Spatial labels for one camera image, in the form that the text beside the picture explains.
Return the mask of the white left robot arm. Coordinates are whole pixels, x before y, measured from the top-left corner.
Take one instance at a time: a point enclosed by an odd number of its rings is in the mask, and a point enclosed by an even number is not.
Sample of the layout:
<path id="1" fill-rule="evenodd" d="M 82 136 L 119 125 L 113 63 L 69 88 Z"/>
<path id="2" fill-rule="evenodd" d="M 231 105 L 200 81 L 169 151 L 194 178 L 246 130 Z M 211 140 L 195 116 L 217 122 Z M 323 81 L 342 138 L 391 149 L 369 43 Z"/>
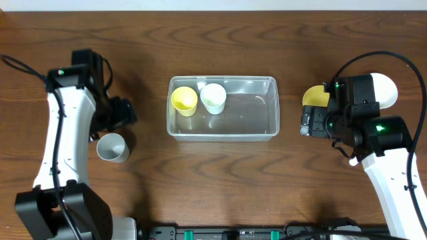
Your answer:
<path id="1" fill-rule="evenodd" d="M 18 193 L 15 210 L 33 239 L 137 239 L 131 217 L 115 217 L 90 187 L 87 160 L 93 140 L 101 158 L 123 162 L 129 148 L 111 131 L 133 120 L 125 99 L 110 98 L 101 65 L 76 63 L 44 77 L 49 125 L 43 161 L 31 191 Z"/>

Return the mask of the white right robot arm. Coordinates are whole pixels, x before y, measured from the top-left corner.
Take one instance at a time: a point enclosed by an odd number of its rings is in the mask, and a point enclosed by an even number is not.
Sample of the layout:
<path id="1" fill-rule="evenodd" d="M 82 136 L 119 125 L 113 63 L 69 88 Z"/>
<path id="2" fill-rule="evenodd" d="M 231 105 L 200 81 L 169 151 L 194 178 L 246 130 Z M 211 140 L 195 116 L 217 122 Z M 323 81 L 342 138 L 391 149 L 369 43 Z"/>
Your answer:
<path id="1" fill-rule="evenodd" d="M 379 198 L 391 236 L 426 238 L 426 195 L 418 178 L 414 144 L 399 116 L 380 116 L 377 102 L 304 105 L 302 135 L 352 147 Z"/>

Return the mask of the yellow plastic cup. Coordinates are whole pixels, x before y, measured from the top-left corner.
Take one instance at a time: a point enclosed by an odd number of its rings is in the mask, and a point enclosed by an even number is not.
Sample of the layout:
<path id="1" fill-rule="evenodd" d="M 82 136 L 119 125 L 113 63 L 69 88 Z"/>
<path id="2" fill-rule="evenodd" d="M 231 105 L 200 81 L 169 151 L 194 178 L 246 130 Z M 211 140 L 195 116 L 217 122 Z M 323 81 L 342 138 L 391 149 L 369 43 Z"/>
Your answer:
<path id="1" fill-rule="evenodd" d="M 197 109 L 198 96 L 190 87 L 178 87 L 171 94 L 171 103 L 178 113 L 191 117 Z"/>

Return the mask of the white plastic cup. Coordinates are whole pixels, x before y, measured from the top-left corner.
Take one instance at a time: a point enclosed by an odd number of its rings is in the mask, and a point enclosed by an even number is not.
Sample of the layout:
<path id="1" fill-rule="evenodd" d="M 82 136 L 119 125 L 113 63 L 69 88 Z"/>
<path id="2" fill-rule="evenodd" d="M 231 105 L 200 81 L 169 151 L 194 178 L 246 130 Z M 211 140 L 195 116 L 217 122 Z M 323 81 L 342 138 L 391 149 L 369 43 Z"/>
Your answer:
<path id="1" fill-rule="evenodd" d="M 200 97 L 209 113 L 218 115 L 224 110 L 227 93 L 221 85 L 217 83 L 206 85 L 201 90 Z"/>

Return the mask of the grey plastic cup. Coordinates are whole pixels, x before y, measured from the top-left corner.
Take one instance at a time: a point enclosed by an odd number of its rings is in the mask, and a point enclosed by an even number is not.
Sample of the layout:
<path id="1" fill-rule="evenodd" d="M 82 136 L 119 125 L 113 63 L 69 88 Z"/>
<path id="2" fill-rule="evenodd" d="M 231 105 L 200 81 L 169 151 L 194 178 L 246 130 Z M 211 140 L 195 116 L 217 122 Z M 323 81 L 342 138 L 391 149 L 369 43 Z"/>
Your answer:
<path id="1" fill-rule="evenodd" d="M 129 158 L 130 150 L 125 139 L 117 133 L 108 133 L 97 142 L 97 154 L 105 161 L 123 163 Z"/>

